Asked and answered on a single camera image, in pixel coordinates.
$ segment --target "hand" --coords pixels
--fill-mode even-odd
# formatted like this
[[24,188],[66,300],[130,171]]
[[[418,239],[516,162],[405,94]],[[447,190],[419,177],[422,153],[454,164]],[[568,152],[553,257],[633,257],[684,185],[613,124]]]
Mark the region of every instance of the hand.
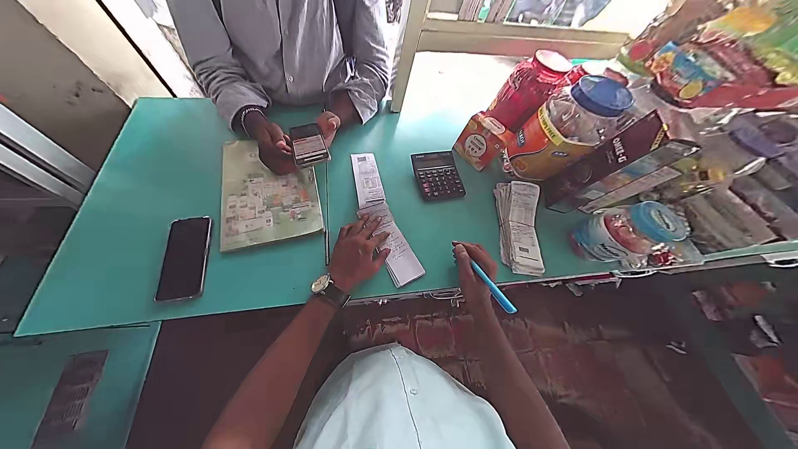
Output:
[[341,118],[330,111],[324,111],[322,115],[316,119],[318,127],[322,130],[322,137],[324,137],[324,144],[327,148],[333,144],[333,138],[338,128],[341,128]]
[[481,244],[453,241],[452,253],[457,262],[457,275],[460,278],[460,290],[463,292],[466,307],[472,312],[491,305],[491,292],[488,286],[474,273],[471,267],[473,259],[491,280],[496,278],[496,262],[490,257]]
[[244,117],[247,133],[258,142],[260,161],[278,176],[297,170],[294,154],[288,146],[288,136],[280,125],[268,121],[260,113],[250,112]]
[[390,248],[374,256],[374,250],[388,238],[389,232],[371,234],[382,222],[382,217],[366,216],[341,228],[330,257],[330,277],[336,287],[351,293],[364,280],[371,279],[385,263]]

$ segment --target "black smartphone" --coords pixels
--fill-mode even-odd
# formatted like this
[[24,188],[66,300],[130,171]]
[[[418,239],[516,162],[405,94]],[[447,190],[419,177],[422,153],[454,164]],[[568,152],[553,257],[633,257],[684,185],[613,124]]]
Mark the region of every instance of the black smartphone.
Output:
[[202,296],[210,247],[210,217],[173,221],[169,227],[155,301],[187,300]]
[[299,168],[330,161],[330,151],[324,143],[322,129],[315,123],[295,126],[288,131],[294,162]]

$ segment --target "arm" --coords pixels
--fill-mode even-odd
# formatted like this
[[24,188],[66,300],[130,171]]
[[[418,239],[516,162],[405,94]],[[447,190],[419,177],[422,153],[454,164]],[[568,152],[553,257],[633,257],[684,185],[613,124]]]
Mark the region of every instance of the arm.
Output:
[[[373,276],[389,250],[374,257],[388,238],[372,236],[381,219],[363,220],[341,228],[330,260],[330,277],[347,294]],[[294,403],[310,361],[338,311],[324,296],[313,295],[285,331],[266,350],[222,411],[204,449],[271,447]]]
[[[337,101],[333,98],[330,106],[330,109],[342,119],[343,125],[347,121],[342,113],[350,115],[350,121],[366,123],[377,113],[379,102],[388,89],[389,55],[383,37],[383,29],[388,23],[385,19],[385,1],[352,1],[354,1],[352,52],[355,57],[355,76],[340,88],[346,90],[346,97],[340,96]],[[336,107],[340,108],[342,113],[338,113]]]
[[180,41],[197,81],[233,128],[245,106],[266,108],[271,103],[263,89],[249,81],[233,56],[230,38],[211,0],[167,0]]
[[478,244],[453,242],[454,256],[465,304],[474,316],[477,353],[488,397],[504,422],[508,436],[519,448],[568,449],[557,421],[538,389],[512,351],[485,284],[474,275],[471,259],[494,279],[496,262]]

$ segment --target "gray shirt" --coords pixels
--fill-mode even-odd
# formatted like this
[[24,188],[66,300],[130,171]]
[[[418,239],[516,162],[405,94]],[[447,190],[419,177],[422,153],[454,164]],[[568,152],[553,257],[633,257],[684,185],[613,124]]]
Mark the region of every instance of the gray shirt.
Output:
[[333,0],[221,0],[223,23],[211,0],[168,4],[197,80],[228,124],[246,105],[320,103],[341,89],[365,123],[388,87],[385,2],[345,1],[354,3],[354,73]]

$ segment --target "floor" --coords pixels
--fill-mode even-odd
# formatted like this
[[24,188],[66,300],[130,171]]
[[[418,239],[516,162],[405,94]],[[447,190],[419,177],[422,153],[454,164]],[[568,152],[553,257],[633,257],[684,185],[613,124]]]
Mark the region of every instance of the floor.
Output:
[[[504,330],[570,440],[613,448],[759,447],[701,359],[666,347],[684,336],[661,303],[613,287],[582,297],[541,285],[506,293],[519,313],[498,312]],[[297,311],[164,322],[128,447],[199,447],[240,380]],[[473,318],[448,301],[346,308],[319,349],[276,447],[291,447],[334,366],[375,344],[398,341],[486,396],[472,326]]]

